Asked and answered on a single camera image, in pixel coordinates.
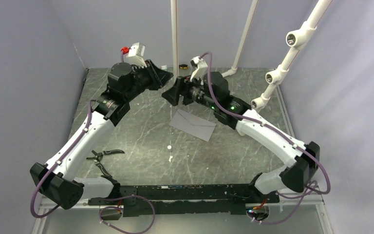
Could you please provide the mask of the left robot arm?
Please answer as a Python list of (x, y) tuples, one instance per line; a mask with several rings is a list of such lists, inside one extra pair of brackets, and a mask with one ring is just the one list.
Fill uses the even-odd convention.
[(120, 199), (120, 183), (111, 176), (78, 178), (77, 173), (86, 156), (97, 143), (113, 132), (130, 110), (130, 102), (146, 90), (163, 88), (173, 73), (157, 67), (150, 59), (145, 66), (120, 62), (107, 76), (106, 90), (87, 104), (87, 116), (67, 143), (44, 164), (35, 163), (30, 175), (36, 186), (30, 212), (35, 212), (38, 193), (51, 199), (57, 207), (67, 210), (81, 199), (101, 198), (113, 205)]

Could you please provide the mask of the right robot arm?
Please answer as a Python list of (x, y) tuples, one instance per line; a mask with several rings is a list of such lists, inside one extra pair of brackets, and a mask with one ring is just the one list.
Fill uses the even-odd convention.
[(184, 105), (196, 102), (211, 109), (220, 123), (253, 138), (283, 162), (281, 168), (255, 176), (249, 188), (251, 200), (261, 202), (268, 193), (285, 188), (302, 193), (318, 170), (320, 146), (294, 139), (271, 125), (244, 100), (231, 95), (221, 73), (211, 72), (211, 83), (206, 77), (203, 81), (178, 77), (162, 97), (172, 106), (181, 99)]

